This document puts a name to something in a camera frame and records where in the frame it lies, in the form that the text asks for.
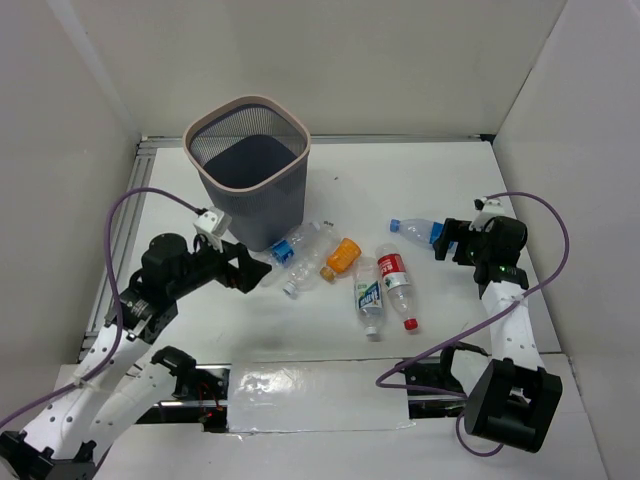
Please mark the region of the bottle red label red cap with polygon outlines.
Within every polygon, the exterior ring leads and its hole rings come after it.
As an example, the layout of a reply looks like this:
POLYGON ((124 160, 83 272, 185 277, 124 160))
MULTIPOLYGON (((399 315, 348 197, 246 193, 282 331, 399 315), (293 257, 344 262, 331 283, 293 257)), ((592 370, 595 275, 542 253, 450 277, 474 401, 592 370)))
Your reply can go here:
POLYGON ((406 331, 417 331, 415 289, 397 246, 393 243, 380 245, 376 249, 376 260, 393 310, 401 318, 406 331))

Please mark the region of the grey mesh waste bin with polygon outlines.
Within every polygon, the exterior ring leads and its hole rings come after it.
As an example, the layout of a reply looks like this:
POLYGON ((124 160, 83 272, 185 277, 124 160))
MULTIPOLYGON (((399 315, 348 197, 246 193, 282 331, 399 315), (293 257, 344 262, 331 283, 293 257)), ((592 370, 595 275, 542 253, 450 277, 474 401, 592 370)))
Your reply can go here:
POLYGON ((249 250, 266 250, 302 223, 311 135, 274 100, 238 97, 194 121, 182 144, 249 250))

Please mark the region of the clear bottle blue label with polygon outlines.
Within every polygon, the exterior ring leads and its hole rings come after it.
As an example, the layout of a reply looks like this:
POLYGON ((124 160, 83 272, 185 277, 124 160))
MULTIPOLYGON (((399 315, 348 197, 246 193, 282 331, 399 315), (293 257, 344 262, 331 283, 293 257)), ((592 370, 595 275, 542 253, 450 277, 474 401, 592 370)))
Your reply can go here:
POLYGON ((275 283, 286 269, 298 260, 306 248, 316 239, 321 226, 317 222, 299 225, 281 240, 274 243, 254 258, 271 266, 271 271, 259 282, 261 287, 275 283))

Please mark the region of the clear bottle blue cap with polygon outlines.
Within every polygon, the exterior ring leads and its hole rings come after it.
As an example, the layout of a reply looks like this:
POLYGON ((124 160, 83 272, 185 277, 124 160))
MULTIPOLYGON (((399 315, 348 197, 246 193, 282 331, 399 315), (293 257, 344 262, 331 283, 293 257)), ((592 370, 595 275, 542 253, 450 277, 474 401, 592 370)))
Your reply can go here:
POLYGON ((391 219, 389 230, 398 234, 412 244, 427 250, 434 249, 434 243, 439 239, 444 225, 431 220, 416 219, 391 219))

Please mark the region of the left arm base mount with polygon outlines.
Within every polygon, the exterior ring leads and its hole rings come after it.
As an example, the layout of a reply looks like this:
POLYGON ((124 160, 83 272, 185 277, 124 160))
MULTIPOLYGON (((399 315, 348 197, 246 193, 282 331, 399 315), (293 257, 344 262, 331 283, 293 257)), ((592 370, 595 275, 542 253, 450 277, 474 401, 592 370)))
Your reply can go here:
POLYGON ((180 394, 154 404, 137 424, 191 425, 206 433, 227 433, 229 379, 229 364, 198 365, 180 394))

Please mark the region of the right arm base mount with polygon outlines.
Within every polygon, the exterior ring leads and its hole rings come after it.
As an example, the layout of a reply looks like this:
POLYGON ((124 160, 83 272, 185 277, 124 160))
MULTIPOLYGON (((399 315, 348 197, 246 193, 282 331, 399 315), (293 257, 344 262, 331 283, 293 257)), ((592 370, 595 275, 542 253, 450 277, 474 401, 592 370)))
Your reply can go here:
MULTIPOLYGON (((463 393, 461 384, 440 365, 438 359, 413 364, 402 370, 402 375, 408 386, 425 386, 463 393)), ((409 390, 407 404, 409 418, 423 420, 457 417, 464 409, 466 401, 455 395, 409 390)))

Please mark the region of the clear bottle white cap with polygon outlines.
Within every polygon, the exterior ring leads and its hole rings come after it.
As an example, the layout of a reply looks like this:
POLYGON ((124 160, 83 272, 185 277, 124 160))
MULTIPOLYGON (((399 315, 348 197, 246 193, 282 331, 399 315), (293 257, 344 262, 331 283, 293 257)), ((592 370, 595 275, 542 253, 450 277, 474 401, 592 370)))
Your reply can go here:
POLYGON ((288 298, 296 299, 315 286, 320 269, 339 241, 340 236, 333 225, 321 227, 316 239, 289 270, 288 280, 282 287, 288 298))

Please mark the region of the silver tape sheet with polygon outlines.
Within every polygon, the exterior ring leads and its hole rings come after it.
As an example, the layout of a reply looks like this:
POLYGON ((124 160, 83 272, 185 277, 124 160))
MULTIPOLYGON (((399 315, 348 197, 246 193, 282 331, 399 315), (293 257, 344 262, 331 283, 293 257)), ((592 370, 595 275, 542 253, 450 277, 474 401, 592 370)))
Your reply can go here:
POLYGON ((392 360, 245 363, 230 370, 227 423, 238 434, 410 428, 407 393, 376 378, 392 360))

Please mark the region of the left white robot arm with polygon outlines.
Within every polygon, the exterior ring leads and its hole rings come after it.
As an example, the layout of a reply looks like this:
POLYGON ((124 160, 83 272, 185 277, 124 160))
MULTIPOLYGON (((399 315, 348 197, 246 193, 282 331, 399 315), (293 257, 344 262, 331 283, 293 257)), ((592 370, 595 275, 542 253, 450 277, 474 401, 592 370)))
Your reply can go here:
POLYGON ((269 264, 240 244, 211 246, 203 235, 194 250, 175 233, 153 238, 69 380, 70 390, 46 401, 20 431, 1 434, 1 462, 18 479, 91 479, 115 442, 154 404, 191 400, 215 377, 184 351, 167 346, 135 375, 130 369, 148 353, 177 316, 177 303, 215 281, 244 294, 268 275, 269 264))

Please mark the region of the orange juice bottle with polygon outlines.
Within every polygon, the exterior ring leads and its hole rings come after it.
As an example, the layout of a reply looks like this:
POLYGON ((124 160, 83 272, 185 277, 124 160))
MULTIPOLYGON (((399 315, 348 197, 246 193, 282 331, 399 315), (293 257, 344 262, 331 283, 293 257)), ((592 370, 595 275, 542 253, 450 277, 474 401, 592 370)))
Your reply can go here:
POLYGON ((349 238, 344 238, 327 258, 319 274, 325 281, 333 282, 338 276, 344 274, 360 255, 361 249, 358 244, 349 238))

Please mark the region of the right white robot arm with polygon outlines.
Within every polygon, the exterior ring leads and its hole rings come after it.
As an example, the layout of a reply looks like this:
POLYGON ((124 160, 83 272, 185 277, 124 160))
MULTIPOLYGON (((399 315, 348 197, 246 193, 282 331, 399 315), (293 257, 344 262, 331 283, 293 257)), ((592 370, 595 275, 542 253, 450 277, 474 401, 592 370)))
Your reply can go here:
POLYGON ((449 218, 434 241, 435 257, 454 244, 455 263, 471 266, 479 298, 492 323, 491 351, 455 342, 436 369, 441 388, 467 396, 467 434, 536 453, 563 393, 537 350, 530 321, 526 272, 518 265, 527 240, 524 223, 493 215, 478 223, 449 218))

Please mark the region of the bottle green white label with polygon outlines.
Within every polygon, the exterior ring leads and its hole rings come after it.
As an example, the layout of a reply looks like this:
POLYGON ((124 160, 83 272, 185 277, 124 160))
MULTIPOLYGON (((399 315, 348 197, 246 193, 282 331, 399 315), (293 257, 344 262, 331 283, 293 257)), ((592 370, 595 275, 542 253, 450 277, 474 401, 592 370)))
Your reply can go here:
POLYGON ((353 271, 355 310, 366 338, 371 342, 381 340, 385 324, 385 310, 379 270, 376 261, 360 257, 353 271))

